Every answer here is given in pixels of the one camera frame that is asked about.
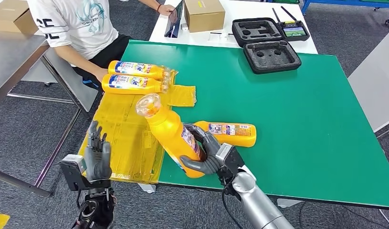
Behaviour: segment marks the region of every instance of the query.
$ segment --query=controller screen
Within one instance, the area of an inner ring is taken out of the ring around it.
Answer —
[[[284,28],[283,30],[286,37],[306,36],[306,33],[302,27]]]

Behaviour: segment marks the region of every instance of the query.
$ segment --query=black pants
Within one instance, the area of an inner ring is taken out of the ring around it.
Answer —
[[[117,39],[115,39],[111,44],[109,44],[105,49],[101,50],[95,57],[89,61],[96,64],[101,68],[108,68],[108,65],[111,61],[119,61],[126,50],[129,40],[131,37],[120,34]],[[98,79],[91,73],[80,69],[78,67],[73,67],[74,71],[82,77],[82,82],[91,88],[94,88],[98,91],[102,91],[102,84]]]

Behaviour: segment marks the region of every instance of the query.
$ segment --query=cardboard box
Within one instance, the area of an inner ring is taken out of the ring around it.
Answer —
[[[190,32],[220,30],[225,10],[219,0],[184,0],[184,17]]]
[[[0,3],[0,31],[34,34],[37,30],[27,1],[3,0]]]

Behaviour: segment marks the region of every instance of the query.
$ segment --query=gray carpet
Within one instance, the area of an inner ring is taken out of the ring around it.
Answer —
[[[134,0],[110,3],[111,19],[121,33],[149,39],[158,18],[153,10]],[[312,4],[305,19],[318,52],[338,56],[350,75],[387,34],[388,28],[382,25],[387,18],[387,9],[374,12],[371,8]],[[57,84],[45,87],[42,83],[21,82],[14,92],[66,97]],[[33,182],[75,111],[69,104],[4,99],[0,104],[0,170]],[[0,213],[11,216],[5,228],[70,228],[77,216],[76,193],[68,190],[57,162],[78,151],[89,123],[83,116],[78,118],[42,184],[55,192],[54,197],[40,198],[0,182]],[[389,159],[389,136],[379,141]],[[156,193],[148,194],[136,184],[123,182],[114,182],[114,189],[118,198],[116,229],[236,228],[217,192],[158,187]],[[238,202],[229,198],[228,206],[249,229]],[[389,229],[376,209],[304,202],[281,211],[296,229]]]

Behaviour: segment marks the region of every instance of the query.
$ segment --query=antenna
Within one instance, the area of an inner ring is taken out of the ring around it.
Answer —
[[[297,19],[293,16],[293,15],[291,15],[290,14],[290,12],[288,12],[283,6],[282,6],[282,9],[288,14],[288,16],[290,16],[294,21],[297,21]]]
[[[275,14],[275,16],[276,16],[276,18],[277,18],[277,23],[279,23],[279,22],[280,22],[279,16],[277,16],[277,13],[276,13],[276,11],[274,10],[274,8],[272,8],[272,10],[273,10],[273,13]]]

